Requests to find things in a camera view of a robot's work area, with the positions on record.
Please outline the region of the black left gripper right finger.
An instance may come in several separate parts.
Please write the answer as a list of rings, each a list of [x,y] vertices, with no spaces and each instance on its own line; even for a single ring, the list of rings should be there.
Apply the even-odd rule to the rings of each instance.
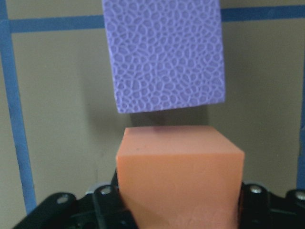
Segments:
[[[238,228],[268,229],[272,225],[270,195],[255,183],[242,183],[238,205]]]

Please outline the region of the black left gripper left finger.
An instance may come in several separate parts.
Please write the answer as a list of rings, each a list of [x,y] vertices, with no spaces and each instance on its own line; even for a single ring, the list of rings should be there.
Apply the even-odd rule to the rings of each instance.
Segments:
[[[131,211],[121,198],[117,172],[114,172],[109,184],[99,185],[94,190],[92,200],[100,229],[138,228]]]

